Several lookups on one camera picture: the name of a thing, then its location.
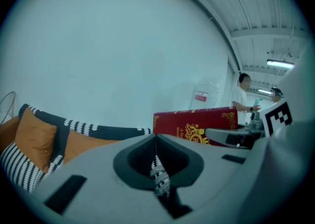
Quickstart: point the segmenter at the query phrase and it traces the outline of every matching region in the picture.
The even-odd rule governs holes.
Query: white t-shirt
[[[246,93],[240,86],[236,87],[232,93],[232,105],[233,101],[238,102],[239,104],[246,106],[247,97]],[[238,124],[245,124],[246,122],[246,111],[237,111],[237,121]]]

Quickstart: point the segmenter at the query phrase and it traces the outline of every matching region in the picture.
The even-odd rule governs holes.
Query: sofa
[[[15,143],[16,133],[26,109],[30,109],[35,117],[41,121],[57,127],[47,172],[43,172],[37,167]],[[149,128],[108,127],[78,122],[24,104],[19,110],[18,116],[0,126],[0,162],[10,182],[28,192],[32,192],[40,181],[63,165],[67,140],[71,130],[104,141],[125,140],[152,133]]]

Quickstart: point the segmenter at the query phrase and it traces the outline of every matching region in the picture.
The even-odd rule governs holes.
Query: white wall
[[[250,93],[246,93],[247,95],[247,103],[246,106],[253,106],[255,103],[255,99],[263,99],[259,101],[261,110],[265,109],[265,108],[269,108],[273,103],[273,101],[271,99],[269,99],[268,97],[266,98],[262,98],[261,96],[256,96],[254,94],[250,94]],[[251,113],[247,113],[246,115],[246,122],[250,123],[251,122]]]
[[[150,127],[217,78],[220,30],[191,0],[19,0],[0,31],[0,97],[100,125]]]
[[[234,74],[233,74],[232,68],[228,65],[227,71],[226,71],[226,81],[225,81],[225,86],[224,86],[224,91],[223,91],[220,107],[231,106],[232,90],[235,88],[235,85],[234,85],[235,83],[233,80],[234,80]]]

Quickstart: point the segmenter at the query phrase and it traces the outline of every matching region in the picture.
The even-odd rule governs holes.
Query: fluorescent light
[[[262,89],[258,89],[258,92],[261,92],[261,93],[267,94],[267,95],[271,95],[271,92],[265,91],[265,90],[262,90]]]
[[[293,63],[288,63],[288,62],[285,62],[285,61],[267,60],[267,65],[279,66],[279,67],[284,67],[284,68],[289,68],[289,69],[294,68],[294,64]]]

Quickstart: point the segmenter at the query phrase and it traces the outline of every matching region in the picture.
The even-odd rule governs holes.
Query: ceiling beam
[[[254,66],[244,66],[243,71],[245,71],[245,72],[260,72],[260,73],[276,75],[278,73],[279,69],[254,67]],[[286,74],[286,71],[280,70],[278,73],[278,76],[284,76],[285,74]]]
[[[288,28],[254,28],[231,32],[231,37],[233,40],[253,37],[290,39],[291,35],[292,29]],[[294,30],[292,39],[293,40],[308,39],[310,35],[311,33],[309,32]]]

